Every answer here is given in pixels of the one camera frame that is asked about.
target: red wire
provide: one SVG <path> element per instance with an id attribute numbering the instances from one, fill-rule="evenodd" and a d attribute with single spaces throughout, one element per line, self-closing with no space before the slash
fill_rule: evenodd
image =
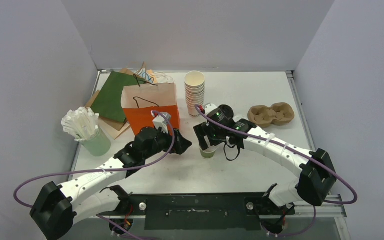
<path id="1" fill-rule="evenodd" d="M 130 211 L 127 213 L 126 216 L 124 216 L 124 224 L 127 224 L 127 218 L 132 214 L 133 212 L 133 205 L 130 205 Z"/>

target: light green container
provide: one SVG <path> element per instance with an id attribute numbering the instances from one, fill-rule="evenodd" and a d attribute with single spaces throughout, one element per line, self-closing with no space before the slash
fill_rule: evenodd
<path id="1" fill-rule="evenodd" d="M 111 148 L 111 142 L 102 131 L 100 126 L 98 126 L 98 132 L 94 137 L 87 141 L 81 141 L 80 144 L 83 145 L 89 151 L 89 153 L 95 157 L 106 154 Z"/>

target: bundle of straws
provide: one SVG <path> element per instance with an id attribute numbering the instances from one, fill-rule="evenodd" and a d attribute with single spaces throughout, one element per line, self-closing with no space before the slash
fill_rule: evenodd
<path id="1" fill-rule="evenodd" d="M 75 137 L 77 142 L 84 142 L 95 137 L 99 132 L 99 113 L 94 113 L 90 107 L 79 107 L 70 110 L 61 120 L 64 132 Z"/>

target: robotic arm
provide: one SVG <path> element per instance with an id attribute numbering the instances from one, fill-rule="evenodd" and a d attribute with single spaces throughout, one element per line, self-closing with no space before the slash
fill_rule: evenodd
<path id="1" fill-rule="evenodd" d="M 233 117 L 233 110 L 227 105 L 217 107 L 210 103 L 201 108 L 201 111 L 211 120 L 225 127 L 267 139 L 263 141 L 238 134 L 208 121 L 193 128 L 202 150 L 209 147 L 208 143 L 211 146 L 222 143 L 225 144 L 224 147 L 236 146 L 238 155 L 241 149 L 259 153 L 285 167 L 297 177 L 288 184 L 272 185 L 263 197 L 268 203 L 276 207 L 282 207 L 286 204 L 304 200 L 313 206 L 322 205 L 335 184 L 336 178 L 301 155 L 313 158 L 335 172 L 326 151 L 318 149 L 316 152 L 312 152 L 308 149 L 299 148 L 276 138 L 273 133 L 265 132 L 246 119 L 237 119 L 235 121 L 236 117 Z M 293 148 L 294 151 L 288 150 L 287 147 Z"/>
<path id="2" fill-rule="evenodd" d="M 162 114 L 167 119 L 171 117 L 168 113 Z M 30 216 L 48 240 L 61 238 L 83 219 L 125 209 L 129 205 L 129 196 L 120 186 L 107 186 L 128 178 L 139 171 L 147 159 L 169 150 L 173 136 L 169 134 L 168 123 L 160 115 L 153 123 L 155 127 L 142 128 L 133 142 L 96 168 L 98 171 L 60 185 L 52 181 L 42 188 Z M 174 129 L 174 145 L 169 153 L 181 155 L 191 145 L 179 129 Z M 127 171 L 117 170 L 136 167 Z"/>

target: table top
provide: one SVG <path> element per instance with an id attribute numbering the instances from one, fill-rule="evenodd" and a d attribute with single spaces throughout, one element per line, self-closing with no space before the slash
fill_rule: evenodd
<path id="1" fill-rule="evenodd" d="M 272 184 L 287 183 L 295 176 L 272 160 L 258 153 L 242 150 L 234 161 L 227 161 L 220 146 L 215 156 L 204 159 L 199 150 L 198 139 L 193 127 L 204 122 L 203 117 L 191 118 L 185 99 L 183 72 L 167 72 L 173 77 L 177 88 L 177 105 L 180 114 L 180 132 L 192 142 L 183 154 L 169 154 L 159 163 L 143 168 L 127 179 L 111 184 L 122 186 L 126 192 L 135 194 L 193 194 L 193 193 L 243 193 L 264 192 Z M 252 106 L 271 106 L 275 103 L 288 103 L 295 112 L 295 119 L 285 125 L 271 125 L 264 130 L 300 148 L 310 149 L 300 112 L 294 99 L 285 72 L 204 72 L 205 103 L 229 105 L 235 115 L 247 116 Z M 98 79 L 96 90 L 100 90 L 109 73 Z M 79 144 L 74 160 L 75 171 L 95 169 L 105 163 L 115 153 L 134 140 L 129 129 L 119 138 L 111 140 L 110 150 L 103 156 L 92 156 Z M 230 158 L 236 156 L 237 149 L 227 149 Z M 163 153 L 146 161 L 155 161 Z"/>

